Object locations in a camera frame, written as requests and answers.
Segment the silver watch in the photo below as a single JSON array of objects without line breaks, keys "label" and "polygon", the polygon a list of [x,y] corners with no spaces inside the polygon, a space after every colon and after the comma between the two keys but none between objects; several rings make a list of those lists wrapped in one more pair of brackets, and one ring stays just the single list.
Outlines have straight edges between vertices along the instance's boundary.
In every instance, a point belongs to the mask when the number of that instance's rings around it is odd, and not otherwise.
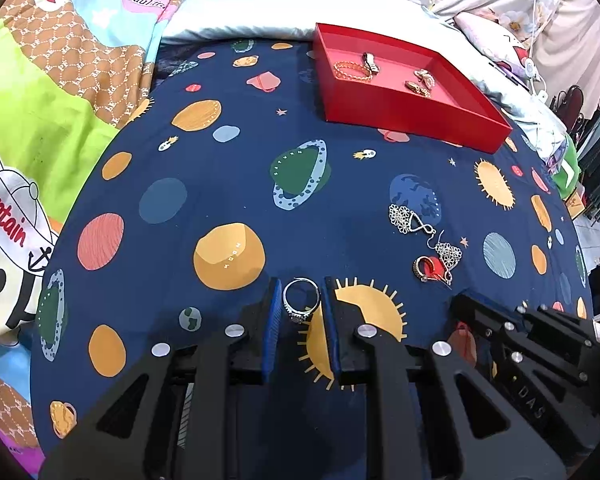
[{"label": "silver watch", "polygon": [[379,73],[379,67],[376,64],[376,60],[375,60],[373,53],[364,52],[362,54],[362,61],[363,61],[363,65],[365,66],[366,70],[370,74],[375,76]]}]

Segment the red jewelry tray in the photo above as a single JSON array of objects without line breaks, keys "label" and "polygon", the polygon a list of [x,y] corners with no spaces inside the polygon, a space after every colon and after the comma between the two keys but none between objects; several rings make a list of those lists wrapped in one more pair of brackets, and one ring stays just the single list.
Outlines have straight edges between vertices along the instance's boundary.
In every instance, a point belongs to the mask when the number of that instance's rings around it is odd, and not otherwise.
[{"label": "red jewelry tray", "polygon": [[486,154],[513,130],[477,86],[434,50],[318,23],[313,51],[329,122],[426,136]]}]

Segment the silver infinity earring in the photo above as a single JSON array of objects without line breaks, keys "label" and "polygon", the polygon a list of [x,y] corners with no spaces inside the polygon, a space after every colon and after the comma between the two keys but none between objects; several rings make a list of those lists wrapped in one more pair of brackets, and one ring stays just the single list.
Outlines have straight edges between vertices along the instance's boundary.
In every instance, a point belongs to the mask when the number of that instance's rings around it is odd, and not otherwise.
[{"label": "silver infinity earring", "polygon": [[433,236],[437,233],[437,230],[431,224],[423,222],[414,210],[404,205],[390,204],[388,219],[404,235],[423,232],[428,236]]}]

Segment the navy planet print sheet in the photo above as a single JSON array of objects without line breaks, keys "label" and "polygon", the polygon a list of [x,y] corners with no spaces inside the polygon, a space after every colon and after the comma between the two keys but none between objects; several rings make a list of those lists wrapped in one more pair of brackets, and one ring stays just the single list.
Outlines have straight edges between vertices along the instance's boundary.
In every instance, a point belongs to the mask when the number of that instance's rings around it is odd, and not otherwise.
[{"label": "navy planet print sheet", "polygon": [[[57,299],[65,325],[53,359],[32,356],[32,412],[45,453],[65,440],[53,402],[79,418],[158,342],[196,344],[280,278],[293,302],[338,278],[364,314],[412,344],[452,326],[451,297],[475,289],[502,306],[590,315],[577,232],[524,133],[494,154],[326,122],[311,48],[236,44],[194,54],[151,93],[87,178],[45,279],[38,331]],[[404,205],[437,233],[401,234]],[[433,245],[463,252],[449,288]]]}]

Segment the silver filigree heart earring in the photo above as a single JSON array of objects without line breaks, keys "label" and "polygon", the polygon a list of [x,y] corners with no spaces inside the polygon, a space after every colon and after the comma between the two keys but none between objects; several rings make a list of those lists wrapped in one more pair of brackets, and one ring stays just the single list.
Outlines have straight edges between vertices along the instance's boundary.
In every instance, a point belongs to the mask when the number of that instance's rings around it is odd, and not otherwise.
[{"label": "silver filigree heart earring", "polygon": [[443,233],[444,231],[441,231],[438,234],[436,242],[433,245],[428,245],[428,247],[436,254],[434,258],[432,258],[434,277],[451,288],[453,283],[453,271],[460,264],[460,260],[463,258],[463,252],[458,246],[442,240]]}]

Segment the green cushion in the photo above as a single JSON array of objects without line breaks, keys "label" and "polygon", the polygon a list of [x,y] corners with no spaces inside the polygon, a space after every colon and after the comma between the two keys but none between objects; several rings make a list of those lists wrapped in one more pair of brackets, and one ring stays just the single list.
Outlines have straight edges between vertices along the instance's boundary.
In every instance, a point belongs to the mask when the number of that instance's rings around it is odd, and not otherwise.
[{"label": "green cushion", "polygon": [[579,183],[581,168],[578,153],[570,136],[566,136],[555,153],[556,166],[553,181],[558,189],[559,196],[566,200],[576,189]]}]

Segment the dark red chair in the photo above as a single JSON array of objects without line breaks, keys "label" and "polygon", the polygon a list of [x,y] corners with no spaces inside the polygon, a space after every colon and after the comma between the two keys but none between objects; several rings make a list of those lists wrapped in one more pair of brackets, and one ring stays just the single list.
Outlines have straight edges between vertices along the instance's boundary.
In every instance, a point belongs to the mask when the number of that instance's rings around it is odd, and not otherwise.
[{"label": "dark red chair", "polygon": [[552,112],[562,121],[568,132],[571,132],[581,116],[584,103],[582,89],[573,84],[567,90],[559,91],[550,103]]}]

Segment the light blue quilt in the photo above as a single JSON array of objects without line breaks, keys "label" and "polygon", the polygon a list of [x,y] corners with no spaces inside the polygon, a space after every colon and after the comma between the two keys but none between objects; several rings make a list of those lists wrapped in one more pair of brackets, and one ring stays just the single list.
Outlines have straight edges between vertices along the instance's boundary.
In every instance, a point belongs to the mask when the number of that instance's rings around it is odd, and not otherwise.
[{"label": "light blue quilt", "polygon": [[455,25],[410,0],[184,0],[166,25],[165,44],[237,38],[308,39],[318,23],[405,40],[442,54],[505,110],[543,160],[568,136],[550,109],[498,70]]}]

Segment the pink white pillow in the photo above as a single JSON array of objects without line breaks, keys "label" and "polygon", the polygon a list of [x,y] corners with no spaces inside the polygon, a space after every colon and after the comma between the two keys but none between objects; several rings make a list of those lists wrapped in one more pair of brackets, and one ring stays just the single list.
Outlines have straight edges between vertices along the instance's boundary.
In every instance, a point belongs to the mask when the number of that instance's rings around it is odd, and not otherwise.
[{"label": "pink white pillow", "polygon": [[528,50],[503,26],[480,16],[462,12],[453,21],[469,42],[495,64],[524,69]]}]

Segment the cartoon monkey blanket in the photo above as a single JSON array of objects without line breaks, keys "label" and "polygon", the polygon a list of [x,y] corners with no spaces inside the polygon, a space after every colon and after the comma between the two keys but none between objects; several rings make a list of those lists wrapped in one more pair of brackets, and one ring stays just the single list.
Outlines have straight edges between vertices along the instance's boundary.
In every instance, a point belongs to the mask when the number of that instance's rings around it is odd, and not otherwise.
[{"label": "cartoon monkey blanket", "polygon": [[0,478],[44,460],[29,393],[43,275],[82,186],[148,103],[182,0],[0,0]]}]

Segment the beige curtain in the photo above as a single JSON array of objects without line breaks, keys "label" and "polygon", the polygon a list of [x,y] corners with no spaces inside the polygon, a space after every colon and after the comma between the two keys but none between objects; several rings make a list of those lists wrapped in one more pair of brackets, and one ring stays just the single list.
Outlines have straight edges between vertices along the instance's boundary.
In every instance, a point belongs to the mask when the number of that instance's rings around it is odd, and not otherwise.
[{"label": "beige curtain", "polygon": [[572,86],[583,92],[581,113],[600,110],[600,4],[562,0],[533,45],[533,61],[554,98]]}]

